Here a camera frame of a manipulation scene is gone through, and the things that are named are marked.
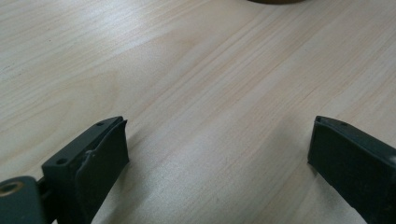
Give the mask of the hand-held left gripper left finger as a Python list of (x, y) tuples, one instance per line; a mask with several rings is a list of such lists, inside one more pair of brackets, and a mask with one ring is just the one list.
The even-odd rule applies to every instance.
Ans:
[(129, 162), (126, 123), (122, 117), (102, 120), (42, 165), (59, 204), (59, 224), (91, 224)]

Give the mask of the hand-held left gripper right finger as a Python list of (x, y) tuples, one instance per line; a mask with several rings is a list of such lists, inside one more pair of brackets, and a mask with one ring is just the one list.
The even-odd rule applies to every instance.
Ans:
[(307, 159), (368, 224), (396, 224), (396, 148), (318, 116)]

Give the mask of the black wire cup holder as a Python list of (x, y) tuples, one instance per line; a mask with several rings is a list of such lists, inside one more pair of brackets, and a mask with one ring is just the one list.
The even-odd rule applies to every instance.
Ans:
[(248, 1), (259, 4), (267, 4), (267, 5), (286, 5), (286, 4), (300, 3), (305, 0), (248, 0)]

